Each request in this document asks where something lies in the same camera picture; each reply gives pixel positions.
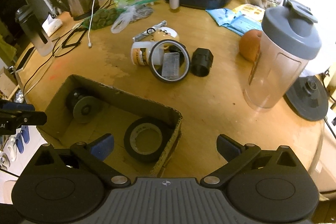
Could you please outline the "black cylindrical lens part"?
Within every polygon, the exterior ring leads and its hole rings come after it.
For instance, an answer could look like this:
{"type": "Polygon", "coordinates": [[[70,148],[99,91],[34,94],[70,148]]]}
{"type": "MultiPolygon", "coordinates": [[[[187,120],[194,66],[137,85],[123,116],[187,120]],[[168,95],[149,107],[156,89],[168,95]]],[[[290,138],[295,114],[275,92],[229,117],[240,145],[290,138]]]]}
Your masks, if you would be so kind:
{"type": "Polygon", "coordinates": [[[102,109],[102,101],[91,90],[80,87],[66,97],[66,107],[76,122],[89,123],[102,109]]]}

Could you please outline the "black tape roll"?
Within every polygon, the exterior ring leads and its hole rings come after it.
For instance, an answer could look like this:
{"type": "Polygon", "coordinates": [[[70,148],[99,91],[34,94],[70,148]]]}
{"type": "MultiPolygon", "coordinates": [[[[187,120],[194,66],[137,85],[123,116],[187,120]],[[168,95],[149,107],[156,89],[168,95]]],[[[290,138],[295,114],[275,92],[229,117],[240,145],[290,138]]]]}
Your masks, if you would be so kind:
{"type": "Polygon", "coordinates": [[[156,162],[173,132],[174,128],[162,120],[140,118],[127,128],[123,138],[124,147],[139,162],[156,162]]]}

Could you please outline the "black plastic adapter block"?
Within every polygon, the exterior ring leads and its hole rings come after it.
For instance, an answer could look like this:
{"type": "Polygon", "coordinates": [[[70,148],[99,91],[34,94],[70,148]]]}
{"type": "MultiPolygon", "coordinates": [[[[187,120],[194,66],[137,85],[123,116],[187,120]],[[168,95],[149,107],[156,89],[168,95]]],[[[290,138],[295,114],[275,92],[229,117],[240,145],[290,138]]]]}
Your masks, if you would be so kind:
{"type": "Polygon", "coordinates": [[[197,48],[191,59],[191,73],[198,77],[209,75],[214,56],[209,49],[197,48]]]}

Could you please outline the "brown cardboard box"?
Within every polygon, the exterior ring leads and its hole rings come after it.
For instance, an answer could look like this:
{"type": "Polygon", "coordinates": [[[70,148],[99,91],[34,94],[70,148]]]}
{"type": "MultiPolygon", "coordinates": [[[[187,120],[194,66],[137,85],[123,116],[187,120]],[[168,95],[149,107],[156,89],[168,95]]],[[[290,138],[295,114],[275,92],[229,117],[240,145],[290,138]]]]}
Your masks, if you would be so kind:
{"type": "Polygon", "coordinates": [[[69,148],[79,141],[88,144],[105,134],[111,134],[114,137],[114,149],[104,163],[131,179],[161,177],[181,135],[182,115],[178,110],[78,75],[71,75],[65,80],[47,106],[45,114],[47,122],[38,126],[38,130],[55,148],[69,148]],[[101,111],[85,124],[76,122],[66,107],[67,95],[80,87],[91,90],[102,101],[101,111]],[[162,120],[174,128],[158,161],[152,163],[139,162],[131,157],[123,143],[127,128],[145,117],[162,120]]]}

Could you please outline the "black eyeglasses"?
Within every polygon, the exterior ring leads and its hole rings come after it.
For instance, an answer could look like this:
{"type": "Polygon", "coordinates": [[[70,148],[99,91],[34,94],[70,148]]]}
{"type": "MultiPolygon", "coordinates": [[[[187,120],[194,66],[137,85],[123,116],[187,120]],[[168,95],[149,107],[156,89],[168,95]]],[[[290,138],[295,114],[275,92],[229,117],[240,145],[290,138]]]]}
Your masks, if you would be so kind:
{"type": "Polygon", "coordinates": [[[88,30],[85,27],[79,27],[71,31],[71,33],[62,42],[62,49],[77,47],[80,45],[82,38],[88,30]]]}

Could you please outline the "black round base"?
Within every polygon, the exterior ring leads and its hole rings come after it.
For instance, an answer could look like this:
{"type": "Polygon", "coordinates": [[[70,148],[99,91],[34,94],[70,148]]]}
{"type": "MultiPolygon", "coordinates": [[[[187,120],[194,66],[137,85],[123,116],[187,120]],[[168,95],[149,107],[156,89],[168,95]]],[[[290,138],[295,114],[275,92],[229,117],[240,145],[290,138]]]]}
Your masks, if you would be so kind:
{"type": "Polygon", "coordinates": [[[328,95],[316,76],[299,77],[284,94],[289,107],[301,118],[316,122],[326,117],[328,95]]]}

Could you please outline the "white tissue box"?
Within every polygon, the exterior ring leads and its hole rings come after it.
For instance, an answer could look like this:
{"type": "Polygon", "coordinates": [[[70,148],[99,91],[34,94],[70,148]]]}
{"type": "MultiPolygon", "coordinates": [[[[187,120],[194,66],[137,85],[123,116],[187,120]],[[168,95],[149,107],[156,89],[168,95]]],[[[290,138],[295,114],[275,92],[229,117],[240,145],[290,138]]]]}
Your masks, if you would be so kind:
{"type": "Polygon", "coordinates": [[[58,18],[53,18],[52,15],[48,15],[46,20],[42,24],[42,28],[45,33],[50,37],[53,35],[61,26],[63,25],[62,21],[58,18]]]}

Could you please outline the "clear small plastic case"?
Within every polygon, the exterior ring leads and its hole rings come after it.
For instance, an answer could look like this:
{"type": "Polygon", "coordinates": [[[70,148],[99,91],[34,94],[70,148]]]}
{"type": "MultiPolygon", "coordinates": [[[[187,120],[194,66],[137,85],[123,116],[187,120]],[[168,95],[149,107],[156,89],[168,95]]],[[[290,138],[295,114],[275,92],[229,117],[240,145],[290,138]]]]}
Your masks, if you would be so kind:
{"type": "Polygon", "coordinates": [[[166,80],[175,80],[179,77],[179,53],[168,52],[163,56],[161,76],[166,80]]]}

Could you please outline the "red apple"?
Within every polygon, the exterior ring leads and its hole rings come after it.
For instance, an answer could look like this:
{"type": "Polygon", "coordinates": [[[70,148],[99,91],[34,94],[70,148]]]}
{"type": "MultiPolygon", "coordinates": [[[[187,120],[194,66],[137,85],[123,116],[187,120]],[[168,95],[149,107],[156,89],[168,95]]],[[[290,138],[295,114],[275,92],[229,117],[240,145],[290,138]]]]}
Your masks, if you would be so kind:
{"type": "Polygon", "coordinates": [[[260,51],[260,30],[249,30],[239,41],[239,53],[244,59],[254,62],[260,51]]]}

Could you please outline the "white pill bottle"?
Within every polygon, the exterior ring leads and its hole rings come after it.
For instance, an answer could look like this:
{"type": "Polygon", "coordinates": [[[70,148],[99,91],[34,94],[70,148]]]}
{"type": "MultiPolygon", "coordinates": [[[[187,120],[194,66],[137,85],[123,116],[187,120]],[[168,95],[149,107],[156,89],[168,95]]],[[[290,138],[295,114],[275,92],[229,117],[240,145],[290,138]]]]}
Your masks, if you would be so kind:
{"type": "Polygon", "coordinates": [[[131,46],[130,57],[134,65],[149,65],[150,54],[156,42],[134,42],[131,46]]]}

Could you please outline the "light blue wipes pack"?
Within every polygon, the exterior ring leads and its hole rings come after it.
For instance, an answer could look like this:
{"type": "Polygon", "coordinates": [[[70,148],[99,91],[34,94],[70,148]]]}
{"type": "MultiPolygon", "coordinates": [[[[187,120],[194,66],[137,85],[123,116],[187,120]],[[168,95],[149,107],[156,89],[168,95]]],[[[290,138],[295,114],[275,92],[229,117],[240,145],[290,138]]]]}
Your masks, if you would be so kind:
{"type": "Polygon", "coordinates": [[[239,36],[243,36],[250,30],[262,30],[260,22],[250,20],[243,15],[234,18],[230,23],[225,24],[224,27],[239,36]]]}

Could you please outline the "silver foil stick packet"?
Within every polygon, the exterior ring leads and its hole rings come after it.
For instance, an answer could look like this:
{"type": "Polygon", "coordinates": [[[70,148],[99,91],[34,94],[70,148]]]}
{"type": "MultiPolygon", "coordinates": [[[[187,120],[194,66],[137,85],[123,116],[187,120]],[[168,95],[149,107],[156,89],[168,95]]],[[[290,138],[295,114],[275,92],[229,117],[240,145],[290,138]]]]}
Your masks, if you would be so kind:
{"type": "Polygon", "coordinates": [[[137,34],[136,36],[134,36],[132,38],[133,42],[139,42],[144,38],[147,38],[149,35],[152,35],[153,33],[155,33],[159,28],[161,27],[165,27],[167,26],[167,21],[163,20],[160,23],[151,26],[150,28],[147,28],[146,30],[144,30],[143,32],[141,32],[140,34],[137,34]]]}

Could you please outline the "blue wet wipes pack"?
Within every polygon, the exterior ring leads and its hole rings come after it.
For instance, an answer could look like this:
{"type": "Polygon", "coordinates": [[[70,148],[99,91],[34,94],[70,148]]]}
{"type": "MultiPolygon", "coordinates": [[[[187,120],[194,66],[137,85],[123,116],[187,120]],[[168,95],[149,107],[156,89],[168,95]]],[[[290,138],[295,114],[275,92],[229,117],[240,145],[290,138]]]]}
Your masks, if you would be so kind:
{"type": "Polygon", "coordinates": [[[206,12],[219,26],[229,25],[236,18],[236,13],[227,8],[207,9],[206,12]]]}

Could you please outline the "yellow wet wipes pack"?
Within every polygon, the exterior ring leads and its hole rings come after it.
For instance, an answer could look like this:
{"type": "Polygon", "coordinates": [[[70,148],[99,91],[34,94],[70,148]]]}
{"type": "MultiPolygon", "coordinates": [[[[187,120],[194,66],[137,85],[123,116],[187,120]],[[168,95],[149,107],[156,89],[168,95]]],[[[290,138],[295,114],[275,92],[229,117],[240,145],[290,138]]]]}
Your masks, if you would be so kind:
{"type": "Polygon", "coordinates": [[[240,5],[235,7],[232,11],[236,14],[236,16],[242,15],[249,20],[260,23],[265,12],[263,8],[251,4],[240,5]]]}

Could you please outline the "clear plastic bag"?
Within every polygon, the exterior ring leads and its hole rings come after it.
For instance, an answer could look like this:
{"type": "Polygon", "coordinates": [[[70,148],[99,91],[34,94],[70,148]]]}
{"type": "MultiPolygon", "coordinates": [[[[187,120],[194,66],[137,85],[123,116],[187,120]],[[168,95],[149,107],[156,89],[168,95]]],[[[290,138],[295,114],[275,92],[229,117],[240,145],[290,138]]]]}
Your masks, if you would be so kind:
{"type": "Polygon", "coordinates": [[[112,24],[110,31],[112,34],[118,34],[124,30],[130,23],[149,17],[154,12],[154,9],[144,5],[129,6],[122,12],[112,24]]]}

